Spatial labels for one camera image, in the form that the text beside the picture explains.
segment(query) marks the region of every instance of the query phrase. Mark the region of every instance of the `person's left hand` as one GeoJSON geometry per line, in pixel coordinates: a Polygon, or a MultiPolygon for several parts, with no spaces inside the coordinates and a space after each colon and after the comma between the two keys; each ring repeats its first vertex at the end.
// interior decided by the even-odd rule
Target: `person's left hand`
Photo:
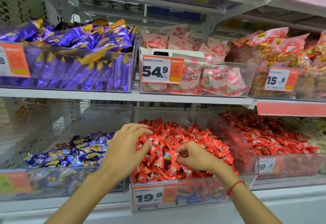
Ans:
{"type": "Polygon", "coordinates": [[[147,141],[136,151],[137,139],[142,134],[152,135],[153,132],[145,124],[125,124],[110,141],[96,173],[108,174],[110,180],[114,179],[116,184],[128,177],[144,159],[151,145],[150,141],[147,141]]]}

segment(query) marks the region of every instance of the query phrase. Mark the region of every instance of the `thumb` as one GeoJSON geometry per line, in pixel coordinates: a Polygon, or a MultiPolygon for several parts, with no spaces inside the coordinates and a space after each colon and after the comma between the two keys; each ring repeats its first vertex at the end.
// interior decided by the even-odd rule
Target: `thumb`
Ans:
{"type": "Polygon", "coordinates": [[[189,157],[183,158],[183,157],[178,157],[177,158],[177,163],[181,164],[181,165],[186,165],[188,166],[188,162],[189,162],[189,157]]]}
{"type": "Polygon", "coordinates": [[[150,147],[151,147],[151,142],[150,141],[145,142],[144,145],[141,147],[141,149],[136,151],[137,156],[139,156],[141,160],[144,159],[150,147]]]}

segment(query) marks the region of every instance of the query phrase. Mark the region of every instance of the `qr code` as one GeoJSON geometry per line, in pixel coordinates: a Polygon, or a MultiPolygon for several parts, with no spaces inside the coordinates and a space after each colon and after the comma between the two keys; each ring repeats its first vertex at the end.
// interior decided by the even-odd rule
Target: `qr code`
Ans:
{"type": "Polygon", "coordinates": [[[171,66],[171,74],[172,75],[178,75],[179,74],[179,69],[180,69],[179,65],[172,65],[171,66]]]}

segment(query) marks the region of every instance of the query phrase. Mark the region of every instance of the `person's right hand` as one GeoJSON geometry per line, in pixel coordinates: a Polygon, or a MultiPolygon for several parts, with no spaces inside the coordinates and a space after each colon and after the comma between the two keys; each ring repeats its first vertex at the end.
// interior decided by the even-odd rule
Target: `person's right hand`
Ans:
{"type": "Polygon", "coordinates": [[[177,147],[177,163],[198,171],[213,171],[219,159],[206,151],[202,146],[190,141],[177,147]]]}

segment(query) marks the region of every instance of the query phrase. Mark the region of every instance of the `barcode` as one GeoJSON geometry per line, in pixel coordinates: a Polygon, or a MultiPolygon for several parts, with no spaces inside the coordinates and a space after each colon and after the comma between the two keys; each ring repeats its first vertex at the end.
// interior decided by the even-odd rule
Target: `barcode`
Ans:
{"type": "Polygon", "coordinates": [[[179,65],[171,65],[171,75],[178,75],[179,74],[179,65]]]}
{"type": "Polygon", "coordinates": [[[283,89],[283,87],[272,87],[272,86],[267,86],[267,89],[283,89]]]}

